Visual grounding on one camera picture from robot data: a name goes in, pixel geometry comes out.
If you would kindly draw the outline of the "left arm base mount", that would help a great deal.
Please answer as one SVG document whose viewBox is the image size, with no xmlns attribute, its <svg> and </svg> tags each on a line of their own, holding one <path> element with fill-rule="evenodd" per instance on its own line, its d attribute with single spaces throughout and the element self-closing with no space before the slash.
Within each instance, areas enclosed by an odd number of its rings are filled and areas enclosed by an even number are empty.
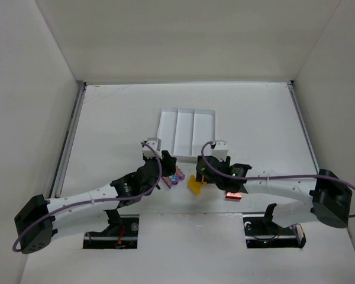
<svg viewBox="0 0 355 284">
<path fill-rule="evenodd" d="M 83 249 L 129 250 L 138 247 L 139 215 L 121 215 L 114 209 L 105 211 L 108 225 L 102 231 L 86 232 Z"/>
</svg>

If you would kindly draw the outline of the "yellow lego bricks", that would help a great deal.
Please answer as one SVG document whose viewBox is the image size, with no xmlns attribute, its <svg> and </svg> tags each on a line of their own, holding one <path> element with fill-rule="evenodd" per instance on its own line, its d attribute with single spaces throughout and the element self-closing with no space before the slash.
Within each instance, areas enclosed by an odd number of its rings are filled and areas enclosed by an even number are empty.
<svg viewBox="0 0 355 284">
<path fill-rule="evenodd" d="M 196 181 L 196 177 L 194 175 L 191 175 L 188 180 L 188 188 L 195 195 L 200 195 L 202 187 L 205 186 L 206 184 L 207 183 L 203 179 L 201 181 Z"/>
</svg>

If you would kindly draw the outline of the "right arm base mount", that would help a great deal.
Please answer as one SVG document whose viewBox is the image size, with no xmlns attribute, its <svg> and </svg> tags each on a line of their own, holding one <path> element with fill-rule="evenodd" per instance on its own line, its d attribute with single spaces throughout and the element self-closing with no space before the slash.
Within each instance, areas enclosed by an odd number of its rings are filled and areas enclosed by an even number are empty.
<svg viewBox="0 0 355 284">
<path fill-rule="evenodd" d="M 282 228 L 272 222 L 272 212 L 276 205 L 270 204 L 263 214 L 243 214 L 243 226 L 248 249 L 302 249 L 306 245 L 306 235 L 301 224 Z"/>
</svg>

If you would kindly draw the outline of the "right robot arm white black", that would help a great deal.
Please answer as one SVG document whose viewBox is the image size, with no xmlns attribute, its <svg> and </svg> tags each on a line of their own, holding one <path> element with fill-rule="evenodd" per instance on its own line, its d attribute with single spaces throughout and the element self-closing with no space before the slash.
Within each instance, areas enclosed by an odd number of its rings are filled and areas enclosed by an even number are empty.
<svg viewBox="0 0 355 284">
<path fill-rule="evenodd" d="M 267 206 L 264 222 L 286 228 L 297 223 L 319 221 L 329 227 L 346 228 L 352 192 L 331 171 L 319 175 L 274 179 L 272 176 L 252 179 L 248 164 L 231 164 L 230 158 L 198 156 L 197 175 L 222 191 L 241 194 L 266 194 L 289 198 L 291 203 Z"/>
</svg>

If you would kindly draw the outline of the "red lego stack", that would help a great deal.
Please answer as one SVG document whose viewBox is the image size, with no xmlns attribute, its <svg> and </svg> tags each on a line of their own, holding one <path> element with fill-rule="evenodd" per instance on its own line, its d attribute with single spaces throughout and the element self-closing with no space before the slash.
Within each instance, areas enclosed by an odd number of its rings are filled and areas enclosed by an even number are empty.
<svg viewBox="0 0 355 284">
<path fill-rule="evenodd" d="M 242 194 L 239 192 L 232 193 L 232 192 L 226 192 L 225 194 L 225 199 L 229 201 L 240 201 L 242 199 Z"/>
</svg>

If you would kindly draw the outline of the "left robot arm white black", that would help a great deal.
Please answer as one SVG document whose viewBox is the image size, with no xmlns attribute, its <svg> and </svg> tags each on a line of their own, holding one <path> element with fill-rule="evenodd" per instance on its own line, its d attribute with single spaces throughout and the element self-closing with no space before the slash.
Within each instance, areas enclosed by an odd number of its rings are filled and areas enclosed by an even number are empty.
<svg viewBox="0 0 355 284">
<path fill-rule="evenodd" d="M 43 195 L 30 198 L 14 218 L 18 237 L 12 245 L 13 252 L 35 253 L 65 236 L 63 225 L 77 228 L 78 221 L 87 225 L 90 216 L 102 212 L 111 216 L 120 208 L 136 204 L 149 196 L 163 177 L 176 172 L 177 159 L 166 150 L 143 160 L 144 165 L 135 172 L 98 189 L 66 198 L 46 199 Z"/>
</svg>

